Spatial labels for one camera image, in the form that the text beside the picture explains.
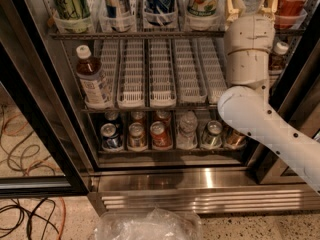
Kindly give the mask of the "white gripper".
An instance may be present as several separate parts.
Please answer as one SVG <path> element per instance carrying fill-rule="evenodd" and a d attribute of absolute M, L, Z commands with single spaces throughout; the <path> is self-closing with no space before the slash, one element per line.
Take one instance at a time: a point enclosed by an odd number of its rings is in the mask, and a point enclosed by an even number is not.
<path fill-rule="evenodd" d="M 275 16 L 277 8 L 278 0 L 261 0 L 261 15 L 242 17 L 246 9 L 243 0 L 225 0 L 225 21 L 230 25 L 224 34 L 225 53 L 244 50 L 269 52 L 275 36 L 274 23 L 269 18 Z"/>

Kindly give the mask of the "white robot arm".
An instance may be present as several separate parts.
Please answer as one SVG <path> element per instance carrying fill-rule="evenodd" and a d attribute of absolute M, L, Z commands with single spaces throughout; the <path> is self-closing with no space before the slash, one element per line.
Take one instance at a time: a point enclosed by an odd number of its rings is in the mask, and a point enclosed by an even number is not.
<path fill-rule="evenodd" d="M 226 0 L 229 88 L 218 101 L 225 123 L 258 141 L 282 159 L 315 192 L 320 192 L 320 143 L 293 128 L 269 104 L 269 54 L 275 37 L 278 0 L 263 0 L 247 13 L 242 0 Z"/>

